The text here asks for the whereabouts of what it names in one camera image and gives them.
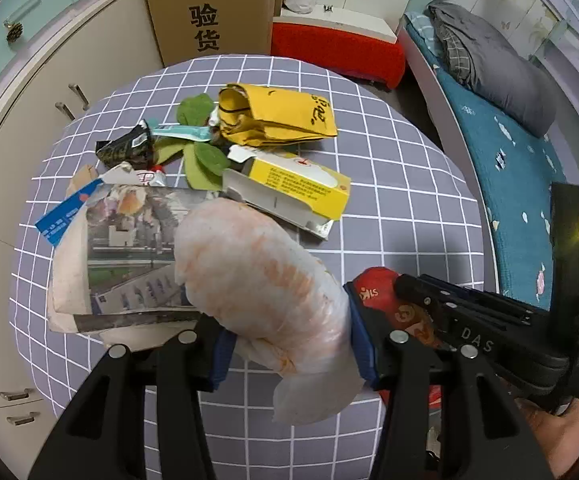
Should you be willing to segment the person's right hand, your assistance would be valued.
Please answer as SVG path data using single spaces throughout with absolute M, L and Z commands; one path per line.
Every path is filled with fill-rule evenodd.
M 561 478 L 579 458 L 579 399 L 560 415 L 541 410 L 522 398 L 515 400 L 535 435 L 553 476 Z

